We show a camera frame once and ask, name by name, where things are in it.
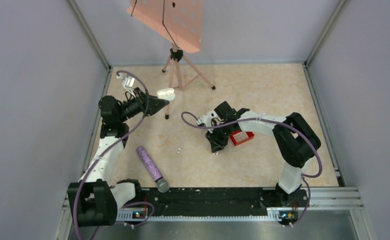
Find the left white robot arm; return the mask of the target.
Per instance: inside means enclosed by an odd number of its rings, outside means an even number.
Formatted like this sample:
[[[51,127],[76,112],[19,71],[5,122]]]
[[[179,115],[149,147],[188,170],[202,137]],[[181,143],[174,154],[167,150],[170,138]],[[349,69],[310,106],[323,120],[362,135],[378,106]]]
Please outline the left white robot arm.
[[[138,114],[143,117],[154,115],[169,105],[175,96],[173,88],[149,95],[137,87],[127,101],[121,102],[111,95],[99,100],[102,124],[98,149],[87,171],[67,189],[75,224],[79,227],[111,226],[116,221],[118,210],[126,203],[132,207],[141,204],[143,193],[137,180],[109,184],[113,168],[132,132],[126,121]]]

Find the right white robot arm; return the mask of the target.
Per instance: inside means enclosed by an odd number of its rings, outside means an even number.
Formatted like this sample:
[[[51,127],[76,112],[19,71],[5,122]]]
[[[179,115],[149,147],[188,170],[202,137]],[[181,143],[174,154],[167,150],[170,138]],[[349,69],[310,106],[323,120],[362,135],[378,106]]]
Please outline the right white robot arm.
[[[307,162],[321,147],[321,141],[303,116],[293,112],[288,116],[270,116],[248,108],[235,110],[224,101],[197,120],[207,128],[212,153],[223,150],[230,136],[237,131],[273,137],[285,160],[282,176],[276,185],[276,200],[289,206],[296,200],[301,177]]]

